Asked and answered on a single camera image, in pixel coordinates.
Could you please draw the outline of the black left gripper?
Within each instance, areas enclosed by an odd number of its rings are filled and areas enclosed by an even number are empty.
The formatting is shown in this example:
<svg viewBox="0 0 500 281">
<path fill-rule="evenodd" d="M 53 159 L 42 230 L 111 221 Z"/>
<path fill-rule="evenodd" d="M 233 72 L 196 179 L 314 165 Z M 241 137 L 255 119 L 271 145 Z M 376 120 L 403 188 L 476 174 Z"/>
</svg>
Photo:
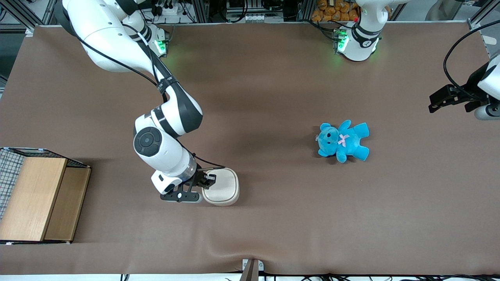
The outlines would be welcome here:
<svg viewBox="0 0 500 281">
<path fill-rule="evenodd" d="M 474 71 L 469 77 L 467 82 L 461 87 L 470 95 L 469 102 L 464 106 L 466 112 L 470 113 L 474 110 L 477 114 L 490 114 L 491 106 L 489 95 L 479 88 L 478 83 L 482 80 L 486 73 L 488 63 L 485 63 L 479 69 Z M 428 106 L 429 112 L 432 114 L 439 109 L 450 106 L 458 105 L 467 101 L 467 98 L 460 98 L 460 91 L 453 85 L 445 85 L 430 95 L 430 105 Z"/>
</svg>

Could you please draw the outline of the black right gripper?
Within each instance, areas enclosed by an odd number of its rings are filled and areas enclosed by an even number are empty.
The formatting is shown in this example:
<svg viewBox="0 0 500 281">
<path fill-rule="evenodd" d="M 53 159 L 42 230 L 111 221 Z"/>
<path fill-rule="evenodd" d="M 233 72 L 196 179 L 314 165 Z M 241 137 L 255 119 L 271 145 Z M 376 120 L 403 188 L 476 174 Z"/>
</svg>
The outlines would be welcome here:
<svg viewBox="0 0 500 281">
<path fill-rule="evenodd" d="M 188 186 L 187 192 L 192 192 L 193 187 L 209 190 L 211 185 L 216 183 L 216 178 L 216 174 L 206 174 L 202 170 L 196 170 L 193 176 L 184 182 L 184 185 Z"/>
</svg>

